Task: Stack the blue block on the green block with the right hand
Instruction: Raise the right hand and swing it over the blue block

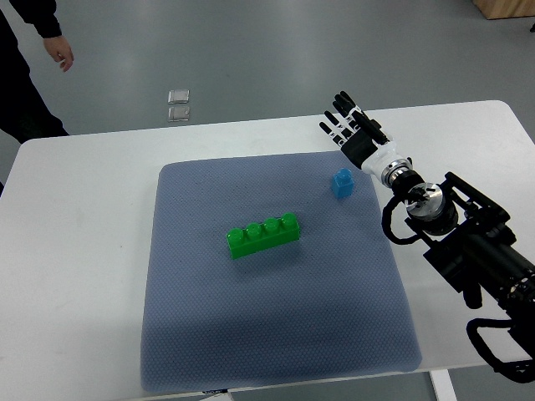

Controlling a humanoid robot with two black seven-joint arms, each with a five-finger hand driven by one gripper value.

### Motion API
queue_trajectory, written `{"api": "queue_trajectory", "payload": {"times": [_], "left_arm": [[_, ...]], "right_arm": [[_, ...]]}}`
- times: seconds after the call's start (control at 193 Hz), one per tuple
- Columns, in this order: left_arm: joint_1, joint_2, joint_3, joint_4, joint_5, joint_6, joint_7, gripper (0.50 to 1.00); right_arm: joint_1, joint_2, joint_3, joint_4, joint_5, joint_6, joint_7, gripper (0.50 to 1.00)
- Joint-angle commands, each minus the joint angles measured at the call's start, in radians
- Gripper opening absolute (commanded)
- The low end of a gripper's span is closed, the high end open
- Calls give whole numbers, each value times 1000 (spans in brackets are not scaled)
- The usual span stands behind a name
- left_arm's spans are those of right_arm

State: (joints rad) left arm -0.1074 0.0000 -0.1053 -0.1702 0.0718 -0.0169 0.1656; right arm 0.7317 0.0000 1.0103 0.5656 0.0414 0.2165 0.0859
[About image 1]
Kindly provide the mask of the bystander bare hand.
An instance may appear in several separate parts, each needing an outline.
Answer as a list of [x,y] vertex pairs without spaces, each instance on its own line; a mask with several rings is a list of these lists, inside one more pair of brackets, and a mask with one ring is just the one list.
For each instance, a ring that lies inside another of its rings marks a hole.
[[48,55],[64,73],[72,68],[74,64],[74,53],[68,40],[63,35],[44,38],[43,46]]

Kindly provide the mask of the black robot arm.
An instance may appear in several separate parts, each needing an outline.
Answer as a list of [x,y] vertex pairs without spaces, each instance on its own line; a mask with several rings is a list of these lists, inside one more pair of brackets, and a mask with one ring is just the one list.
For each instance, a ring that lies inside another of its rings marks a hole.
[[529,355],[534,354],[534,265],[513,249],[516,236],[509,214],[496,202],[448,172],[440,184],[426,183],[409,160],[390,162],[381,179],[393,197],[383,209],[381,226],[390,241],[410,245],[422,240],[424,258],[459,293],[470,309],[482,307],[487,292],[506,320],[475,318],[467,336],[496,373],[515,383],[534,380],[534,360],[503,362],[478,332],[505,329]]

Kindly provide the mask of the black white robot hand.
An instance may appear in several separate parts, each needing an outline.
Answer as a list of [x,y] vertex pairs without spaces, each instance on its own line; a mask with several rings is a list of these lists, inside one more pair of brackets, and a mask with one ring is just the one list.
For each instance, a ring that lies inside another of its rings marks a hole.
[[327,122],[319,127],[358,169],[391,187],[395,179],[413,169],[409,158],[399,155],[396,143],[344,91],[334,96],[338,112],[325,111]]

